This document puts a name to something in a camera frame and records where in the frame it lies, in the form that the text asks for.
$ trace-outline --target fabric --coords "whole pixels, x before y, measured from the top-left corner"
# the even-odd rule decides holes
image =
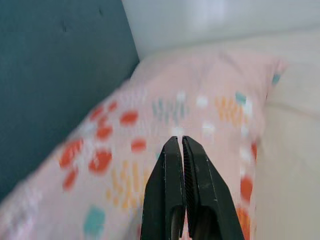
[[[144,187],[162,146],[188,135],[227,183],[244,237],[254,240],[257,142],[284,69],[278,58],[241,50],[142,63],[2,205],[1,239],[139,239]]]
[[[268,97],[258,148],[259,240],[320,236],[319,76],[319,61],[291,64]]]

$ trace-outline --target plier jaw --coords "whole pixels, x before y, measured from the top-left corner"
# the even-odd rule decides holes
[[[145,188],[140,239],[178,240],[186,210],[193,240],[245,240],[229,188],[202,145],[184,136],[182,146],[184,164],[177,137],[163,146]]]

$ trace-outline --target black pliers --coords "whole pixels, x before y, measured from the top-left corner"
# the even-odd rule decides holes
[[[245,240],[225,181],[201,144],[171,137],[146,184],[141,240],[178,240],[187,210],[193,240]]]

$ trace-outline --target pink pillow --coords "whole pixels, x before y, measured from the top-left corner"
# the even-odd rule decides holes
[[[227,183],[245,240],[254,240],[256,144],[284,68],[275,57],[210,47],[143,61],[5,201],[0,238],[139,240],[159,152],[171,136],[188,135]]]

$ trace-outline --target white surface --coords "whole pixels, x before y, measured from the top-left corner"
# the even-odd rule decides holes
[[[320,24],[320,0],[122,0],[141,59],[189,44]]]
[[[320,29],[197,48],[251,49],[282,56],[290,63],[266,104],[255,185],[256,239],[319,240]],[[150,56],[138,71],[159,70],[161,62],[174,61],[191,49]]]

